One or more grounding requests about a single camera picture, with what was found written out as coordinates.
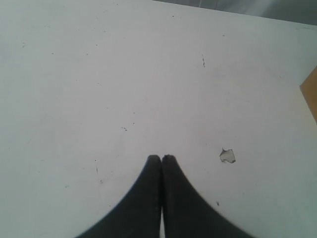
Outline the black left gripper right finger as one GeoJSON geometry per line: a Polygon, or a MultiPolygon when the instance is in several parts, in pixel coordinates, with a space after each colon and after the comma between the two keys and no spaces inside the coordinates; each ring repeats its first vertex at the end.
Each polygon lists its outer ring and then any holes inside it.
{"type": "Polygon", "coordinates": [[[243,238],[244,231],[217,213],[193,188],[176,158],[162,159],[163,221],[167,238],[243,238]]]}

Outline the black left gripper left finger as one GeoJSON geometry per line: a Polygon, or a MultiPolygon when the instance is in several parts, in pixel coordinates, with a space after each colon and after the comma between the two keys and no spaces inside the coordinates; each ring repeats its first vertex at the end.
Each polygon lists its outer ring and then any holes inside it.
{"type": "Polygon", "coordinates": [[[158,238],[161,221],[161,160],[150,155],[133,186],[80,238],[158,238]]]}

